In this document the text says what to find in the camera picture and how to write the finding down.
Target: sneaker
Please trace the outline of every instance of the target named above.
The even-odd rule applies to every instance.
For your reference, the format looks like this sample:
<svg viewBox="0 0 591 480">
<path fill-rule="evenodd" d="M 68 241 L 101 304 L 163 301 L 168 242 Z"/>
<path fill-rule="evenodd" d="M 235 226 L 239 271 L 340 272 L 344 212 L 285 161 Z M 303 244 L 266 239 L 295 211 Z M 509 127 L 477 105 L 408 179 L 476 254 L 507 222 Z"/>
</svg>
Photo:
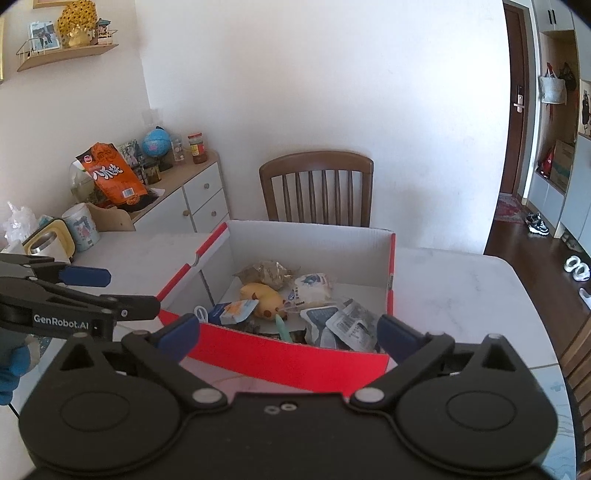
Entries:
<svg viewBox="0 0 591 480">
<path fill-rule="evenodd" d="M 544 223 L 544 221 L 541 218 L 538 218 L 537 220 L 533 221 L 532 223 L 529 223 L 527 228 L 530 229 L 531 233 L 537 233 L 538 235 L 546 236 L 546 235 L 548 235 L 548 233 L 550 233 L 550 231 L 548 230 L 548 227 L 546 227 L 546 224 Z"/>
<path fill-rule="evenodd" d="M 527 216 L 525 217 L 525 223 L 527 225 L 531 225 L 532 223 L 535 223 L 538 220 L 542 220 L 542 217 L 540 216 L 540 213 L 528 213 Z"/>
</svg>

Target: table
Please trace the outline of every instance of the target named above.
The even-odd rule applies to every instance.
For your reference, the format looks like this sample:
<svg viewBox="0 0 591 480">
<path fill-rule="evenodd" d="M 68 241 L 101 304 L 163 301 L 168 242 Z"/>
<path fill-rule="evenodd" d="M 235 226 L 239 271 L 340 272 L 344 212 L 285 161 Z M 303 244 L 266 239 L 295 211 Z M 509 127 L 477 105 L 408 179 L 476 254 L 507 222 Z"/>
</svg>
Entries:
<svg viewBox="0 0 591 480">
<path fill-rule="evenodd" d="M 91 293 L 156 295 L 182 265 L 194 263 L 195 251 L 206 237 L 196 233 L 104 233 L 101 241 L 80 255 L 75 264 L 111 271 L 111 285 L 84 289 Z M 558 435 L 544 467 L 557 480 L 575 480 L 574 434 L 564 380 L 540 317 L 511 266 L 493 257 L 408 248 L 397 248 L 395 263 L 394 312 L 401 320 L 420 332 L 442 330 L 458 342 L 479 343 L 494 332 L 505 335 L 512 343 L 558 411 Z M 143 323 L 129 326 L 156 330 L 161 325 L 159 320 Z M 230 396 L 236 390 L 286 388 L 192 359 L 182 365 Z M 7 432 L 5 438 L 15 440 L 6 442 L 9 452 L 3 451 L 0 443 L 0 464 L 20 465 L 18 472 L 11 470 L 10 476 L 0 471 L 0 480 L 16 480 L 27 473 L 31 464 L 18 443 L 16 424 L 6 421 L 5 413 L 0 414 L 0 423 L 3 434 Z"/>
</svg>

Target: white cabinet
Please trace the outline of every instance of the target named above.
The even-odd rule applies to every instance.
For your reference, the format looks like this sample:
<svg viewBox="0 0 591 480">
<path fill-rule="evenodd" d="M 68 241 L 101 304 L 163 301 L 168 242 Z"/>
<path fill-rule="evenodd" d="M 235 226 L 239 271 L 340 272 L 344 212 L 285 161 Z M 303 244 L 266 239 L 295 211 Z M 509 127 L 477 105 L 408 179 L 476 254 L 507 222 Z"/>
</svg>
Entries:
<svg viewBox="0 0 591 480">
<path fill-rule="evenodd" d="M 142 233 L 195 233 L 183 189 L 178 189 L 134 223 Z"/>
<path fill-rule="evenodd" d="M 587 253 L 591 252 L 591 216 L 587 216 L 587 221 L 579 236 L 579 244 Z"/>
<path fill-rule="evenodd" d="M 548 195 L 548 182 L 545 181 L 537 172 L 534 172 L 531 178 L 530 193 L 527 196 L 528 201 L 538 210 L 541 210 Z"/>
<path fill-rule="evenodd" d="M 227 214 L 226 198 L 223 190 L 220 190 L 193 214 L 195 230 L 197 233 L 211 233 Z"/>
<path fill-rule="evenodd" d="M 570 172 L 569 191 L 560 222 L 579 238 L 591 208 L 591 140 L 579 135 Z"/>
<path fill-rule="evenodd" d="M 184 185 L 191 213 L 197 212 L 205 202 L 222 189 L 222 177 L 217 163 L 202 171 Z"/>
<path fill-rule="evenodd" d="M 591 82 L 591 28 L 576 14 L 573 14 L 574 34 L 579 51 L 579 72 L 581 80 Z"/>
<path fill-rule="evenodd" d="M 564 194 L 554 188 L 539 173 L 534 172 L 531 179 L 528 201 L 540 211 L 548 223 L 556 228 L 564 205 Z"/>
<path fill-rule="evenodd" d="M 551 32 L 574 28 L 570 10 L 561 0 L 534 0 L 533 4 L 539 31 Z"/>
</svg>

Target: cabinet drawer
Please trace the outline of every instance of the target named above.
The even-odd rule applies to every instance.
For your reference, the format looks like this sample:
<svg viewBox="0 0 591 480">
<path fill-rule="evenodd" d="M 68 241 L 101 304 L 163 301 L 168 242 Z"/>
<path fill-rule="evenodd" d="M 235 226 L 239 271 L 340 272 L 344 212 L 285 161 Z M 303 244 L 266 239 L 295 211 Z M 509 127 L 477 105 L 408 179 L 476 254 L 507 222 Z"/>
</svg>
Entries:
<svg viewBox="0 0 591 480">
<path fill-rule="evenodd" d="M 193 214 L 193 221 L 197 233 L 211 233 L 214 228 L 228 214 L 226 199 L 223 190 L 217 192 L 214 197 L 203 205 L 199 211 Z"/>
<path fill-rule="evenodd" d="M 217 163 L 203 170 L 193 180 L 188 181 L 183 188 L 191 213 L 197 212 L 222 188 L 222 178 Z"/>
</svg>

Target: white wall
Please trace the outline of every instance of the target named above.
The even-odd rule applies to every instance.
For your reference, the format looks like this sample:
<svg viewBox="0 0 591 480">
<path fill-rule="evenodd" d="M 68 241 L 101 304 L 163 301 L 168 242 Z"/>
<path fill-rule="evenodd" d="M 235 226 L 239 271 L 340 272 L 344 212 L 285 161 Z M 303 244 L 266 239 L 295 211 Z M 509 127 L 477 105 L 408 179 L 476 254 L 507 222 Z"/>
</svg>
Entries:
<svg viewBox="0 0 591 480">
<path fill-rule="evenodd" d="M 96 0 L 98 14 L 119 29 L 119 47 L 99 57 L 17 73 L 15 53 L 32 21 L 56 20 L 61 7 L 32 9 L 21 0 L 6 14 L 5 77 L 0 85 L 0 220 L 6 200 L 37 214 L 73 204 L 68 169 L 96 142 L 123 143 L 145 134 L 148 96 L 138 52 L 134 0 Z"/>
<path fill-rule="evenodd" d="M 219 150 L 234 218 L 266 219 L 258 168 L 353 150 L 375 162 L 372 226 L 482 252 L 505 158 L 501 0 L 137 2 L 153 108 Z"/>
</svg>

